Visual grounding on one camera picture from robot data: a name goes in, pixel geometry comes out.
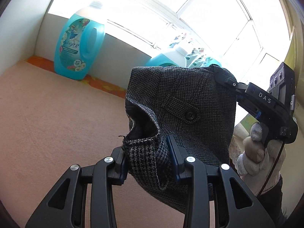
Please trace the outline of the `white gloved right hand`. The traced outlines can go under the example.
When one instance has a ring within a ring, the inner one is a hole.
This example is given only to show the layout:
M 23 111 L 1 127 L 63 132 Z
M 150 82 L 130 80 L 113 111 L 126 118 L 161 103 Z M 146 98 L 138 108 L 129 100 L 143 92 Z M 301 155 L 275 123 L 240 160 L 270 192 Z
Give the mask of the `white gloved right hand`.
M 255 196 L 265 194 L 278 184 L 286 157 L 282 141 L 271 140 L 264 146 L 262 134 L 261 125 L 254 123 L 250 137 L 243 140 L 245 150 L 237 159 L 237 172 Z

